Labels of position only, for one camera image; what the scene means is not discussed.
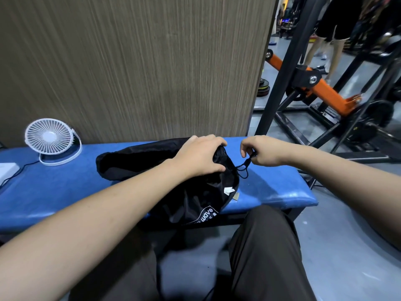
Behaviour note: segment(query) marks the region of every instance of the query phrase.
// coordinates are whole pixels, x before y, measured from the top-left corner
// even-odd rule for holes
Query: portable fan
[[[72,156],[58,162],[44,162],[43,155],[57,155],[67,151],[73,144],[74,136],[79,140],[79,149]],[[38,119],[25,130],[25,143],[39,153],[39,161],[45,166],[59,166],[72,161],[82,151],[78,134],[66,123],[52,118]]]

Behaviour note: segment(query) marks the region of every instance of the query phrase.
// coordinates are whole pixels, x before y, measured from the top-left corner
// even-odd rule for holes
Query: drawstring
[[[257,155],[257,153],[256,153],[256,152],[253,152],[253,153],[249,156],[249,158],[247,158],[247,159],[244,161],[244,163],[243,163],[242,165],[239,165],[238,167],[236,167],[236,168],[237,168],[237,173],[238,173],[238,175],[239,175],[240,177],[242,177],[243,179],[248,178],[248,175],[249,175],[249,173],[248,173],[248,166],[249,166],[249,164],[251,163],[252,158],[254,158],[256,155]],[[243,177],[241,174],[239,174],[239,172],[241,172],[241,171],[246,171],[246,172],[247,172],[247,176],[246,176],[246,177]]]

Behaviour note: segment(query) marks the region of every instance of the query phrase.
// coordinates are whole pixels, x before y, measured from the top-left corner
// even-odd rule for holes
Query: black bag
[[[103,153],[96,158],[98,173],[110,181],[134,177],[173,158],[187,140],[174,138]],[[162,198],[150,214],[179,224],[201,223],[215,217],[238,190],[239,176],[223,146],[217,148],[213,162],[224,165],[226,171],[181,183]]]

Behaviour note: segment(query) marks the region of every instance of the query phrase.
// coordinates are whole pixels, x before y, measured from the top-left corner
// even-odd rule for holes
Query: label on bag
[[[227,195],[230,195],[231,192],[235,192],[235,190],[233,189],[233,187],[225,187],[224,188],[224,193]]]
[[[204,221],[208,221],[208,220],[212,219],[213,217],[215,217],[217,215],[218,215],[218,212],[212,206],[207,206],[206,208],[203,208],[202,212],[200,213],[200,215],[196,221],[189,222],[187,224],[202,223]]]

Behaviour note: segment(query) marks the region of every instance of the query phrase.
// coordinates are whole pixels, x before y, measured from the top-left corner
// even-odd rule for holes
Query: blue bench
[[[227,154],[235,165],[244,159],[239,153],[243,137],[226,138]],[[109,187],[112,182],[99,176],[95,159],[104,152],[121,150],[143,142],[87,144],[75,160],[56,167],[40,163],[24,171],[0,189],[0,233],[18,233],[57,211]],[[20,167],[38,160],[28,147],[0,150],[0,162],[16,162]],[[222,210],[221,215],[244,214],[259,205],[271,205],[297,214],[318,204],[309,187],[293,167],[260,167],[251,164],[247,179],[240,179],[239,198]]]

